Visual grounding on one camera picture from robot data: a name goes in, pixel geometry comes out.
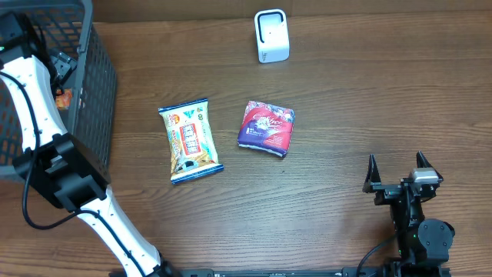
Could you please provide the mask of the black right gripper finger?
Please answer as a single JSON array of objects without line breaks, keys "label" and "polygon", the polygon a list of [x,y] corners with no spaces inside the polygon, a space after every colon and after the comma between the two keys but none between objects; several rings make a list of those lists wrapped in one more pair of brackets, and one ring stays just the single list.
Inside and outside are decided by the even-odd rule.
[{"label": "black right gripper finger", "polygon": [[436,170],[432,164],[429,163],[427,158],[425,157],[424,153],[422,151],[418,151],[416,154],[416,161],[417,161],[417,167],[419,169],[425,169],[427,171],[431,170],[434,172],[434,174],[437,177],[437,180],[439,182],[442,182],[444,180],[444,177],[439,173],[438,170]]},{"label": "black right gripper finger", "polygon": [[362,191],[365,193],[375,193],[382,190],[380,173],[374,154],[370,154],[368,170]]}]

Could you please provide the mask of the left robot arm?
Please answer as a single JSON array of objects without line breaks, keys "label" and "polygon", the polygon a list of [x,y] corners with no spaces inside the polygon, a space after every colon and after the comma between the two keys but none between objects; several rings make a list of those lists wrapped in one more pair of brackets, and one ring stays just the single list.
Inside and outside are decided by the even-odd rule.
[{"label": "left robot arm", "polygon": [[[42,30],[26,14],[10,11],[1,16],[1,36],[1,80],[22,128],[23,153],[12,168],[25,180],[25,221],[49,230],[79,218],[113,252],[126,276],[178,276],[121,209],[105,163],[66,129],[55,104],[65,93],[65,79],[52,62]],[[35,223],[28,214],[29,189],[68,216],[50,225]]]}]

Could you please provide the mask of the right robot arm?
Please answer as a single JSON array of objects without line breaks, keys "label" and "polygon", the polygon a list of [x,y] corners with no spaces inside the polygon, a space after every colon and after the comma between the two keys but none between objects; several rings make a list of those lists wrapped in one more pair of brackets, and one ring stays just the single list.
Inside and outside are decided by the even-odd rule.
[{"label": "right robot arm", "polygon": [[[375,205],[388,205],[394,223],[394,234],[372,248],[359,262],[356,276],[449,276],[442,265],[449,260],[455,236],[454,227],[439,219],[427,219],[422,204],[436,196],[444,180],[422,152],[416,154],[417,167],[399,183],[385,185],[381,181],[376,159],[369,157],[362,191],[374,193]],[[396,242],[399,256],[387,259],[370,272],[365,262],[378,250]]]}]

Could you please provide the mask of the red purple pad package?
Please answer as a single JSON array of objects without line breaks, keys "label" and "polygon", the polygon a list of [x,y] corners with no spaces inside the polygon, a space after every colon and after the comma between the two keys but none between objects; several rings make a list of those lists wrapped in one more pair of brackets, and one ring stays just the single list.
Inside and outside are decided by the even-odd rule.
[{"label": "red purple pad package", "polygon": [[238,145],[284,158],[290,148],[294,110],[249,101],[238,133]]}]

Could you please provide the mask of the small orange packet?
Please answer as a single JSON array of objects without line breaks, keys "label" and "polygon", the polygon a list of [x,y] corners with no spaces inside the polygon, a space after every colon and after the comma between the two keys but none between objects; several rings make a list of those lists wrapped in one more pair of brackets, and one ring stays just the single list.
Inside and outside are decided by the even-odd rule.
[{"label": "small orange packet", "polygon": [[55,104],[58,110],[65,111],[69,110],[72,99],[72,91],[71,89],[58,89],[56,92]]}]

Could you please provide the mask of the gold blue wipes packet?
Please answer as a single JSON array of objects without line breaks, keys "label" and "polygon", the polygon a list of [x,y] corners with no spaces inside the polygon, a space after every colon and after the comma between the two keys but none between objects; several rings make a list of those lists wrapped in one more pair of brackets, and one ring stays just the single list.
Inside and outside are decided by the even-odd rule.
[{"label": "gold blue wipes packet", "polygon": [[171,150],[171,183],[177,185],[224,170],[208,120],[208,100],[160,107]]}]

